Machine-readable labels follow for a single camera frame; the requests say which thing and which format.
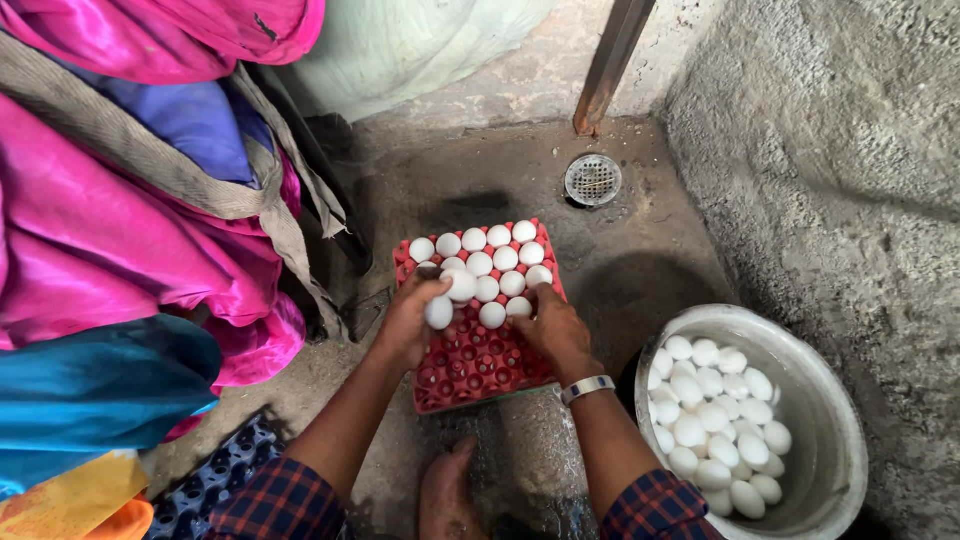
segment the shirt sleeve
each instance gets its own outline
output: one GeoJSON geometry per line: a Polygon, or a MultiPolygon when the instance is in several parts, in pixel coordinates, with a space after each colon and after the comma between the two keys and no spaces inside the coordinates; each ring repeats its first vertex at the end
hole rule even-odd
{"type": "Polygon", "coordinates": [[[345,520],[333,487],[305,465],[282,457],[213,509],[206,538],[333,540],[345,520]]]}
{"type": "Polygon", "coordinates": [[[606,540],[622,538],[723,539],[707,522],[709,506],[693,484],[668,471],[651,471],[620,494],[603,520],[606,540]]]}

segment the drain cover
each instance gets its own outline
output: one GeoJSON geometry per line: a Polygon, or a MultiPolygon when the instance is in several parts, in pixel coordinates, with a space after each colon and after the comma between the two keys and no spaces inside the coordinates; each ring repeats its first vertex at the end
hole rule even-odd
{"type": "Polygon", "coordinates": [[[610,202],[623,184],[620,167],[606,156],[591,154],[566,169],[566,194],[587,207],[610,202]]]}

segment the pink satin cloth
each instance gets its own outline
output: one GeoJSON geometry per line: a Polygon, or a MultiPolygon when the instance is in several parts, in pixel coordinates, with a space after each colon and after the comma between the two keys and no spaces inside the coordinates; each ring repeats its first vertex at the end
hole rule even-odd
{"type": "MultiPolygon", "coordinates": [[[[281,194],[299,196],[288,169],[281,194]]],[[[4,95],[0,202],[0,349],[200,303],[224,356],[216,387],[263,382],[303,347],[255,217],[225,221],[132,182],[4,95]]]]}
{"type": "Polygon", "coordinates": [[[0,0],[0,25],[24,43],[145,85],[297,61],[323,24],[324,0],[0,0]]]}

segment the bare foot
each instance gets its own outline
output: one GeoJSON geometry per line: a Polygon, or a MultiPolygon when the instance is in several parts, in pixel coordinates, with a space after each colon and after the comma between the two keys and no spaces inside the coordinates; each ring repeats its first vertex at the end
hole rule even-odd
{"type": "Polygon", "coordinates": [[[420,485],[420,540],[487,540],[467,488],[477,439],[466,437],[430,465],[420,485]]]}

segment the hand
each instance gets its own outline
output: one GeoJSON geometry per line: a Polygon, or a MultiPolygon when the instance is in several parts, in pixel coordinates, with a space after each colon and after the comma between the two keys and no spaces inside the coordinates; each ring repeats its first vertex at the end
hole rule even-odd
{"type": "Polygon", "coordinates": [[[437,280],[439,276],[439,268],[418,268],[407,278],[390,302],[383,326],[373,341],[372,351],[395,361],[403,371],[420,366],[433,336],[433,330],[423,319],[426,305],[453,285],[450,278],[437,280]]]}
{"type": "Polygon", "coordinates": [[[537,320],[513,317],[510,324],[546,356],[561,386],[603,375],[603,365],[590,354],[590,331],[577,310],[548,283],[537,285],[532,292],[537,320]]]}

